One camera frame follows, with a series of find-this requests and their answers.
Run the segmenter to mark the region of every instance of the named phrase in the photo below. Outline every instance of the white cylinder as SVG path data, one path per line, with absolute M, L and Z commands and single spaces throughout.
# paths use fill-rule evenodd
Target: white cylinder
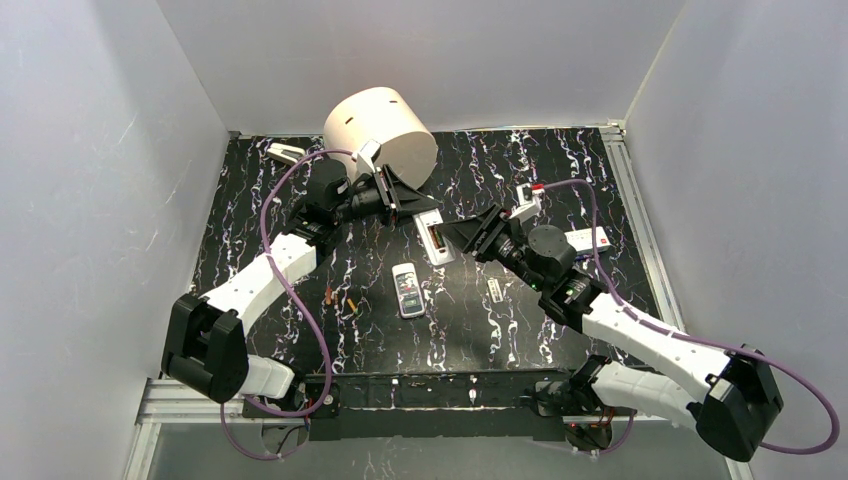
M 421 120 L 391 88 L 375 87 L 354 94 L 333 109 L 324 122 L 324 145 L 356 151 L 368 140 L 382 147 L 375 165 L 391 165 L 401 180 L 419 188 L 436 167 L 436 139 Z M 350 158 L 331 155 L 356 180 L 356 167 Z

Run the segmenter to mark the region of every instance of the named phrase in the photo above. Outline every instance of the table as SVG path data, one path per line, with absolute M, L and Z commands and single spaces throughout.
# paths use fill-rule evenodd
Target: table
M 645 268 L 628 223 L 600 132 L 595 128 L 495 130 L 435 133 L 436 168 L 421 190 L 444 202 L 446 221 L 472 216 L 497 202 L 517 203 L 515 186 L 583 178 L 595 186 L 599 222 L 612 248 L 602 258 L 622 296 L 657 315 Z M 315 137 L 240 137 L 231 140 L 200 248 L 192 291 L 202 293 L 227 281 L 261 251 L 259 212 L 282 164 L 265 155 L 272 142 L 307 150 L 322 146 Z M 279 232 L 288 206 L 303 192 L 307 167 L 282 189 L 270 211 L 271 232 Z M 563 230 L 589 226 L 588 193 L 562 189 L 544 198 L 532 223 Z M 330 346 L 333 370 L 408 373 L 575 368 L 590 353 L 637 363 L 626 352 L 589 339 L 547 319 L 538 293 L 499 264 L 463 256 L 443 267 L 427 260 L 414 225 L 395 230 L 376 220 L 344 230 L 335 256 L 296 286 L 319 321 Z M 426 297 L 422 317 L 401 319 L 391 267 L 415 264 Z M 593 261 L 582 267 L 594 272 Z M 493 304 L 486 281 L 496 278 L 504 301 Z M 338 292 L 324 304 L 327 287 Z M 347 299 L 361 311 L 351 312 Z M 321 367 L 318 343 L 287 295 L 278 299 L 247 334 L 251 353 L 289 362 L 306 372 Z

